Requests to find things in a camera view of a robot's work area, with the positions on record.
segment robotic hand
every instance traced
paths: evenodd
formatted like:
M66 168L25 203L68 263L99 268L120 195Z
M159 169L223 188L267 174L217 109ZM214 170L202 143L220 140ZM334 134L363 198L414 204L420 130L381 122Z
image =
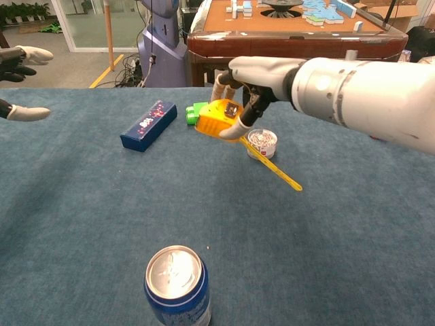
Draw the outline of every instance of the robotic hand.
M243 136L270 103L435 155L435 67L407 62L240 56L218 75L211 100L244 86L245 110L221 131Z
M0 81L22 82L25 76L36 75L35 70L24 65L46 65L52 59L51 52L32 46L0 49ZM0 99L0 117L8 120L35 121L49 114L50 110L45 107L21 107Z

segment soda can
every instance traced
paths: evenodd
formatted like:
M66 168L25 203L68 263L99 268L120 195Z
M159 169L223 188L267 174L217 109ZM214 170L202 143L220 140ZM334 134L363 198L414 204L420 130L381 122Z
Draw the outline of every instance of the soda can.
M166 326L207 326L211 319L209 274L190 248L170 246L148 263L143 280L154 314Z

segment blue rectangular box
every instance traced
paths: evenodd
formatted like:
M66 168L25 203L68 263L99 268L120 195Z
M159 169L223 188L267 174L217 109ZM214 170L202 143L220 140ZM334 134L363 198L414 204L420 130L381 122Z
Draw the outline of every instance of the blue rectangular box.
M157 101L130 129L120 135L122 146L145 151L176 117L177 107L174 103Z

